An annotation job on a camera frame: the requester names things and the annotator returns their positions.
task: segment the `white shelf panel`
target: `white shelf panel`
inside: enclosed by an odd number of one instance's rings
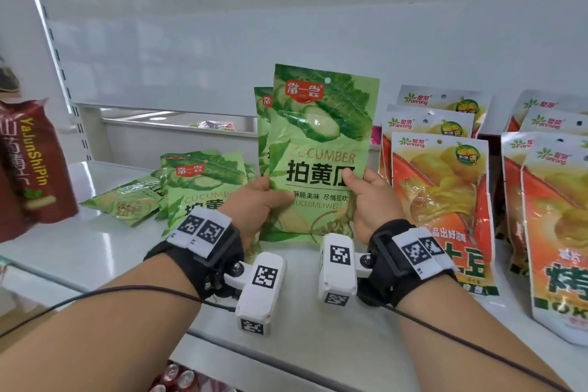
[[[79,200],[92,195],[92,187],[101,193],[148,173],[94,161],[73,165],[70,170]],[[3,243],[0,255],[86,291],[140,263],[158,242],[162,227],[151,220],[128,228],[113,217],[81,208],[76,217],[38,225],[19,239]],[[355,300],[344,310],[318,303],[319,253],[313,245],[266,244],[264,249],[282,255],[288,263],[272,336],[245,334],[237,329],[234,315],[210,307],[202,307],[190,333],[335,390],[418,390],[395,315]],[[495,303],[486,303],[486,308],[570,387],[582,390],[588,381],[588,349],[567,344],[533,321],[526,280],[503,273],[500,267],[506,267],[505,260],[497,267],[503,295]],[[355,366],[360,358],[358,370]]]

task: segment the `hand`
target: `hand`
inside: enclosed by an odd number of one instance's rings
[[[269,211],[292,203],[294,198],[293,192],[270,191],[269,176],[266,175],[237,189],[218,210],[232,218],[231,223],[241,233],[243,249],[247,251],[255,234],[268,219]]]
[[[357,238],[365,245],[380,226],[406,218],[394,188],[370,168],[366,167],[363,180],[347,168],[343,171],[343,181],[357,195],[353,224]]]

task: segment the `black qr code pattern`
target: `black qr code pattern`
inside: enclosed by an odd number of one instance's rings
[[[255,271],[254,281],[252,284],[260,287],[273,288],[277,279],[277,269],[271,267],[258,266]]]
[[[335,293],[327,293],[327,297],[325,298],[325,304],[332,304],[334,306],[342,306],[344,307],[349,300],[349,296],[345,296],[343,294],[335,294]]]
[[[185,232],[193,236],[198,227],[202,225],[203,221],[204,219],[200,217],[187,216],[186,220],[184,220],[178,227],[178,231]]]
[[[248,321],[246,319],[241,320],[241,330],[250,331],[251,333],[257,333],[263,335],[263,324],[259,322]]]
[[[418,241],[403,246],[402,251],[413,265],[418,265],[431,258],[431,255],[424,249],[423,244]]]
[[[424,245],[424,247],[427,248],[428,252],[430,252],[432,255],[439,255],[445,253],[441,245],[437,243],[437,240],[435,240],[434,237],[423,237],[419,240]]]
[[[351,265],[349,248],[331,245],[330,260],[336,264]]]
[[[207,220],[204,226],[198,231],[196,234],[202,240],[209,242],[210,244],[214,245],[222,236],[224,232],[224,227],[214,223],[213,221]]]

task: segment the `black cable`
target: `black cable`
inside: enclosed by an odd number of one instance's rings
[[[446,332],[445,330],[441,330],[431,324],[429,324],[428,322],[422,321],[418,318],[415,318],[414,316],[411,316],[410,314],[404,313],[403,311],[398,310],[397,308],[391,307],[391,306],[383,306],[384,308],[386,308],[386,310],[390,310],[393,311],[394,313],[402,316],[403,318],[409,319],[413,322],[416,322],[417,324],[426,327],[429,330],[434,331],[435,333],[438,333],[441,336],[445,336],[446,338],[451,339],[452,341],[455,341],[456,343],[459,343],[461,345],[465,345],[466,347],[469,347],[472,350],[475,350],[477,352],[482,353],[483,355],[486,355],[492,359],[495,359],[497,361],[500,361],[501,363],[506,364],[507,366],[510,366],[514,369],[517,369],[520,372],[523,372],[525,374],[527,374],[528,376],[536,379],[537,381],[541,381],[542,383],[547,384],[548,386],[551,386],[552,388],[554,388],[557,391],[560,392],[572,392],[571,390],[561,386],[560,384],[557,384],[555,381],[550,380],[547,377],[544,377],[541,374],[538,374],[537,372],[535,372],[534,370],[529,369],[528,367],[522,366],[521,364],[515,363],[514,361],[511,361],[508,358],[504,358],[503,356],[500,356],[494,352],[491,352],[489,350],[484,349],[483,347],[476,345],[474,343],[471,343],[470,341],[467,341],[465,339],[460,338],[459,336],[455,336],[452,335],[451,333]]]
[[[194,296],[192,294],[188,294],[188,293],[184,293],[184,292],[179,292],[177,290],[172,290],[171,288],[156,287],[154,285],[121,285],[119,287],[108,287],[108,288],[103,288],[101,290],[95,290],[93,292],[83,293],[83,294],[80,294],[80,295],[75,296],[73,298],[67,299],[65,301],[61,301],[59,304],[55,304],[54,306],[47,308],[46,310],[40,312],[39,314],[36,314],[28,319],[25,319],[23,322],[21,322],[20,324],[17,324],[16,326],[12,327],[11,329],[6,330],[2,334],[0,334],[0,339],[4,338],[4,336],[12,333],[16,329],[20,329],[22,326],[28,324],[29,322],[34,321],[35,319],[40,318],[41,316],[44,316],[45,314],[50,313],[50,312],[56,310],[57,308],[65,306],[71,302],[78,301],[80,299],[85,299],[87,297],[98,296],[99,294],[105,294],[105,293],[110,293],[110,292],[125,292],[128,290],[148,290],[151,292],[164,292],[164,293],[172,294],[173,296],[179,296],[179,297],[183,297],[186,299],[190,299],[195,302],[200,302],[202,304],[206,304],[211,307],[221,308],[223,310],[235,312],[234,307],[223,306],[221,304],[215,304],[215,303],[212,303],[209,301],[205,301],[204,299],[201,299],[198,296]],[[531,378],[534,378],[537,381],[540,381],[544,384],[547,384],[548,386],[551,386],[552,388],[554,388],[555,390],[557,390],[559,392],[572,392],[569,389],[567,389],[563,386],[560,386],[555,381],[550,380],[549,378],[544,377],[543,375],[538,374],[535,371],[533,371],[525,366],[522,366],[521,364],[515,363],[514,361],[511,361],[507,358],[504,358],[504,357],[502,357],[494,352],[491,352],[489,350],[486,350],[479,345],[473,344],[469,341],[466,341],[465,339],[462,339],[458,336],[452,335],[451,333],[448,333],[445,330],[438,329],[437,327],[429,324],[428,322],[424,322],[418,318],[415,318],[414,316],[411,316],[410,314],[404,313],[403,311],[397,310],[396,308],[393,308],[391,306],[383,306],[383,307],[386,308],[387,310],[390,310],[390,311],[402,316],[403,318],[406,318],[410,321],[416,322],[417,324],[419,324],[429,330],[432,330],[441,336],[445,336],[446,338],[449,338],[452,341],[455,341],[456,343],[459,343],[461,345],[469,347],[472,350],[475,350],[479,353],[482,353],[483,355],[486,355],[486,356],[488,356],[492,359],[495,359],[497,361],[500,361],[501,363],[504,363],[507,366],[510,366],[510,367],[522,372],[522,373],[525,373],[525,374],[529,375]]]
[[[149,290],[151,292],[168,293],[168,294],[172,294],[174,296],[180,296],[180,297],[183,297],[186,299],[190,299],[195,302],[200,302],[201,304],[206,304],[207,306],[221,308],[223,310],[235,312],[234,307],[224,306],[221,304],[215,304],[214,302],[205,301],[204,299],[201,299],[198,296],[194,296],[192,294],[188,294],[188,293],[184,293],[184,292],[179,292],[179,291],[173,290],[171,288],[157,287],[155,285],[121,285],[119,287],[108,287],[108,288],[102,288],[100,290],[94,290],[93,292],[83,293],[83,294],[80,294],[80,295],[75,296],[73,298],[66,299],[65,301],[61,301],[59,304],[55,304],[54,306],[49,307],[46,310],[41,311],[39,314],[36,314],[28,319],[25,319],[23,322],[21,322],[20,324],[17,324],[16,326],[12,327],[11,329],[6,330],[2,334],[0,334],[0,339],[4,338],[4,336],[6,336],[8,334],[11,334],[16,329],[20,329],[22,326],[28,324],[29,322],[34,321],[35,319],[40,318],[41,316],[44,316],[47,313],[50,313],[50,312],[58,309],[59,307],[65,306],[71,302],[79,301],[80,299],[85,299],[87,297],[98,296],[99,294],[112,293],[112,292],[125,292],[127,290]]]

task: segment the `left hand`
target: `left hand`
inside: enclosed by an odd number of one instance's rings
[[[292,203],[294,198],[293,192],[270,191],[269,176],[266,175],[237,189],[218,210],[232,219],[231,223],[241,233],[243,249],[247,251],[255,234],[268,219],[269,211]]]

